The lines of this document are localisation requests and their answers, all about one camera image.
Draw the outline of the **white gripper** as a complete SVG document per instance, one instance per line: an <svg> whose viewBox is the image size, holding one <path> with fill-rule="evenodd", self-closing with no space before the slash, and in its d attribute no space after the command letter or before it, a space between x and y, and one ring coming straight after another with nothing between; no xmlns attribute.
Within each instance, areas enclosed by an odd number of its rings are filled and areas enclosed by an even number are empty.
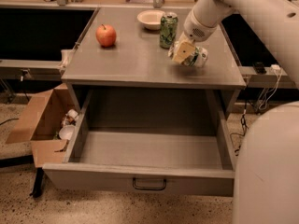
<svg viewBox="0 0 299 224"><path fill-rule="evenodd" d="M193 10L189 12L183 28L184 34L195 42L206 41L216 31L216 27L206 27L198 21ZM187 41L177 41L174 44L172 60L176 63L183 63L194 51L194 44Z"/></svg>

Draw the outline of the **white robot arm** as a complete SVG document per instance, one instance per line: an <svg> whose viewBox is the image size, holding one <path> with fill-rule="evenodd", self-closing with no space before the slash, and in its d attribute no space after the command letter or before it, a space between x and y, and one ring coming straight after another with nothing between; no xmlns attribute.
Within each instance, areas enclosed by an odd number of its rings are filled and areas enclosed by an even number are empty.
<svg viewBox="0 0 299 224"><path fill-rule="evenodd" d="M238 12L280 65L255 75L255 85L275 87L285 74L299 86L298 6L287 0L198 0L184 23L172 60L186 63L196 41ZM235 167L232 224L299 224L299 102L258 117L245 135Z"/></svg>

